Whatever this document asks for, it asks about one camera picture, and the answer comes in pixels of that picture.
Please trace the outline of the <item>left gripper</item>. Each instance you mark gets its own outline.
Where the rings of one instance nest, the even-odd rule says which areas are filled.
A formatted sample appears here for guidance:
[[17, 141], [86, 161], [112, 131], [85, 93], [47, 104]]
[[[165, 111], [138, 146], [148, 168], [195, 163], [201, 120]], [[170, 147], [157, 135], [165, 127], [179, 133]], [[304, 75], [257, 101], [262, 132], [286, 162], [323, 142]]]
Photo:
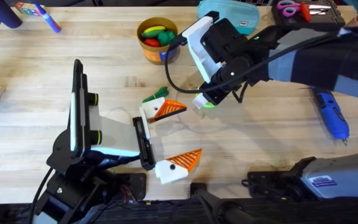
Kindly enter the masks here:
[[154, 149], [147, 131], [148, 123], [182, 113], [183, 103], [164, 97], [142, 103], [141, 116], [132, 124], [106, 118], [99, 108], [87, 111], [71, 108], [68, 127], [58, 135], [47, 165], [67, 179], [84, 182], [96, 173], [139, 160], [144, 170], [155, 170], [161, 184], [185, 177], [200, 161], [202, 148], [156, 162]]

